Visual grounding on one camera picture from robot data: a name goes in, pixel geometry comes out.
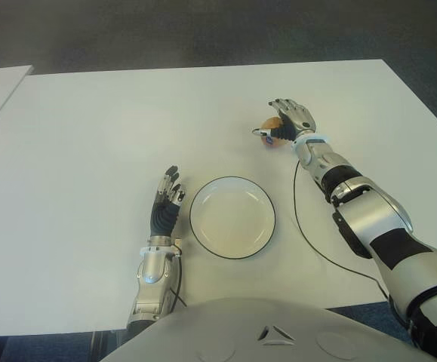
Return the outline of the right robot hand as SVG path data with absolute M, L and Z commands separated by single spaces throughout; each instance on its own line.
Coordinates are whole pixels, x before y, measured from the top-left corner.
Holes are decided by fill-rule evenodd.
M 302 134 L 316 132 L 315 120 L 305 106 L 294 100 L 282 98 L 270 100 L 268 105 L 277 111 L 282 123 L 275 128 L 253 129 L 253 135 L 295 141 Z

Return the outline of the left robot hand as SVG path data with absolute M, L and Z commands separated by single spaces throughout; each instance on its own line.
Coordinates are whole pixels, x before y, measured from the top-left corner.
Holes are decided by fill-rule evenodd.
M 182 185 L 177 183 L 179 176 L 178 166 L 172 165 L 158 184 L 150 217 L 151 237 L 170 237 L 174 230 L 186 195 Z

